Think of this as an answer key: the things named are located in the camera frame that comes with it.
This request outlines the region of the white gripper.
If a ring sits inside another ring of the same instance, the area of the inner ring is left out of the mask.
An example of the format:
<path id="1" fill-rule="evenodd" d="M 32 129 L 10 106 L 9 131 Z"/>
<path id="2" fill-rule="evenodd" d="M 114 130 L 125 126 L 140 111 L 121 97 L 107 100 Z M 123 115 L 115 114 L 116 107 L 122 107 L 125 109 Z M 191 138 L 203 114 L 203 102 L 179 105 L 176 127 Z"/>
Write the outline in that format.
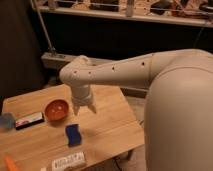
<path id="1" fill-rule="evenodd" d="M 89 85 L 72 86 L 71 93 L 75 116 L 78 115 L 80 106 L 87 106 L 93 113 L 97 113 L 96 107 L 91 104 L 93 102 L 93 93 Z"/>

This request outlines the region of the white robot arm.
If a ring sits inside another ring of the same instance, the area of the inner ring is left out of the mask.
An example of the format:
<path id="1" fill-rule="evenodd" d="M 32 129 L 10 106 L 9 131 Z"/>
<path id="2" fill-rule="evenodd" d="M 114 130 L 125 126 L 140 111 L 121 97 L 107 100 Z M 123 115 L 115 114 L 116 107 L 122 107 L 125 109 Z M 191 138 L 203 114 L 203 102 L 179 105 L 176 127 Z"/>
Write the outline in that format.
<path id="1" fill-rule="evenodd" d="M 79 56 L 60 71 L 73 108 L 93 105 L 90 86 L 148 89 L 144 111 L 147 171 L 213 171 L 213 54 L 155 52 L 93 66 Z"/>

